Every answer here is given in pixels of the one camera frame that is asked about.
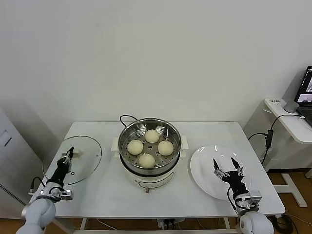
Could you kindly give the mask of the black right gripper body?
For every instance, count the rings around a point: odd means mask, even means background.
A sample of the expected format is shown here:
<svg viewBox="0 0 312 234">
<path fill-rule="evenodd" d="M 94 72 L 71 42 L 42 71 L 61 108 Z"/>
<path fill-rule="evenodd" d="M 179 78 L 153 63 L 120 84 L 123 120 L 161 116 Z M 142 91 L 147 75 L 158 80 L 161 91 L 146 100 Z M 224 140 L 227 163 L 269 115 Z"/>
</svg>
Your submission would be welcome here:
<svg viewBox="0 0 312 234">
<path fill-rule="evenodd" d="M 247 194 L 249 191 L 245 183 L 242 182 L 243 175 L 238 172 L 225 172 L 227 176 L 223 177 L 223 181 L 228 183 L 234 195 Z"/>
</svg>

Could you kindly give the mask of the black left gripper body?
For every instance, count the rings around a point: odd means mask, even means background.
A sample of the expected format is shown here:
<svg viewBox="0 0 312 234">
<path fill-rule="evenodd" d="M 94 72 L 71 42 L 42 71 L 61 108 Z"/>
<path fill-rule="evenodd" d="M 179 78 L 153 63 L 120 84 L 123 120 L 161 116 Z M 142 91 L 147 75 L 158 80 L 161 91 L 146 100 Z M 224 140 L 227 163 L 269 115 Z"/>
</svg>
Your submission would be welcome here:
<svg viewBox="0 0 312 234">
<path fill-rule="evenodd" d="M 64 178 L 66 177 L 66 174 L 69 172 L 68 165 L 58 165 L 56 170 L 54 171 L 52 177 L 48 179 L 48 182 L 50 183 L 56 183 L 60 185 L 61 187 L 64 186 Z"/>
</svg>

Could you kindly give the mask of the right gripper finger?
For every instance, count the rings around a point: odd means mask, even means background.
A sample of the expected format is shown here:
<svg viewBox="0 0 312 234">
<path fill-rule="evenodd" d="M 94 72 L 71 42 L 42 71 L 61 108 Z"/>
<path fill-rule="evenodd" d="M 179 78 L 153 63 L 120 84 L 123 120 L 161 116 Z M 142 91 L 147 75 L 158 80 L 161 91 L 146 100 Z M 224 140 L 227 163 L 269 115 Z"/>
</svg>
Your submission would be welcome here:
<svg viewBox="0 0 312 234">
<path fill-rule="evenodd" d="M 227 177 L 229 177 L 229 175 L 227 173 L 225 173 L 224 171 L 222 171 L 219 168 L 219 165 L 217 163 L 217 161 L 215 159 L 213 159 L 213 167 L 214 167 L 214 174 L 220 178 L 220 179 L 225 179 Z"/>
<path fill-rule="evenodd" d="M 231 158 L 231 161 L 232 161 L 234 167 L 236 168 L 238 175 L 242 176 L 244 168 L 240 167 L 240 164 L 233 157 Z"/>
</svg>

